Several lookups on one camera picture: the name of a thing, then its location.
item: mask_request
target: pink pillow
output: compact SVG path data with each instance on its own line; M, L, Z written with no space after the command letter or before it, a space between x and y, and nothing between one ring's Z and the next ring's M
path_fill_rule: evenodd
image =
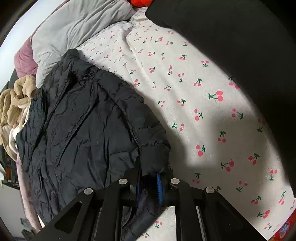
M33 59L31 37L29 37L15 54L15 70L17 72L17 76L21 78L27 74L31 74L36 77L37 69L38 64Z

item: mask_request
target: black cover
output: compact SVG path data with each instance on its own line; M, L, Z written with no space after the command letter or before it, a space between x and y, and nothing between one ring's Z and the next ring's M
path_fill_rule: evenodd
M143 179L163 172L170 150L143 98L116 75L79 59L76 49L46 77L17 144L34 207L45 223L84 188L101 189L122 178L137 156ZM158 215L149 185L142 184L123 240L135 240Z
M278 18L258 0L154 0L146 16L187 38L253 99L296 197L296 46Z

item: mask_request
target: jacket sleeve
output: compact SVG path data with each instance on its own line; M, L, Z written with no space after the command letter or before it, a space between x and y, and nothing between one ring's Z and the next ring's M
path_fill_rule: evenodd
M142 175L155 176L168 166L170 144L159 120L130 85L116 75L98 70L99 85L126 116L132 135L140 148Z

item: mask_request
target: cherry print bed sheet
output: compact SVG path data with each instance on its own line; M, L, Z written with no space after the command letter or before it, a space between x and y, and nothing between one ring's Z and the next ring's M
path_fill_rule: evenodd
M296 207L268 124L234 78L145 11L86 41L81 58L145 98L167 131L176 177L214 187L269 239ZM176 240L174 217L168 208L139 239Z

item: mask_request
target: white wall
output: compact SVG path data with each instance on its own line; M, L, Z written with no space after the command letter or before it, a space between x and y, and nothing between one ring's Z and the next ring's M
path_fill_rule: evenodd
M14 70L13 57L38 25L64 0L38 0L14 25L0 47L0 90Z
M64 0L38 0L14 25L0 47L0 90L9 81L14 70L13 57L36 27ZM8 230L15 237L22 237L20 218L22 209L18 190L0 187L0 216Z

